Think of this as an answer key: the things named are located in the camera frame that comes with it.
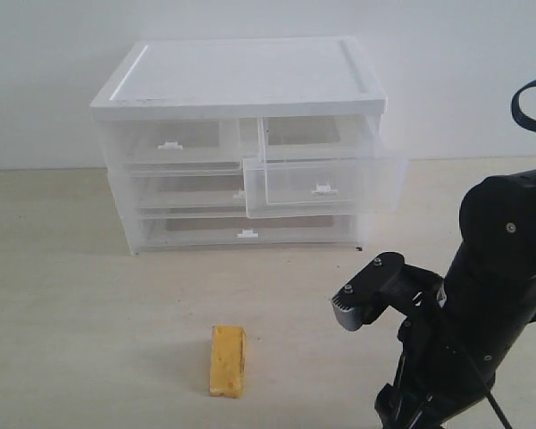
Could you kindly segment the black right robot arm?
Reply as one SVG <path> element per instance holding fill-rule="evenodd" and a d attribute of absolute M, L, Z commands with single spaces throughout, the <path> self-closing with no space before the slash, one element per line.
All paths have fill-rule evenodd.
<path fill-rule="evenodd" d="M 387 428 L 438 428 L 489 400 L 498 367 L 536 321 L 536 170 L 474 186 L 459 227 L 447 274 L 410 277 L 421 300 L 399 329 L 395 379 L 375 401 Z"/>

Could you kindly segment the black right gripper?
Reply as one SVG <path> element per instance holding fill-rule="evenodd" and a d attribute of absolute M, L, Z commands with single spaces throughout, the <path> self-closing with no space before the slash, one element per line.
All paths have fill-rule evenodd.
<path fill-rule="evenodd" d="M 491 393 L 495 376 L 482 376 L 453 333 L 437 301 L 442 285 L 438 274 L 412 265 L 404 265 L 397 277 L 397 286 L 418 293 L 420 301 L 406 301 L 409 309 L 398 332 L 403 349 L 396 375 L 375 400 L 384 428 L 441 428 L 482 400 L 500 415 Z"/>

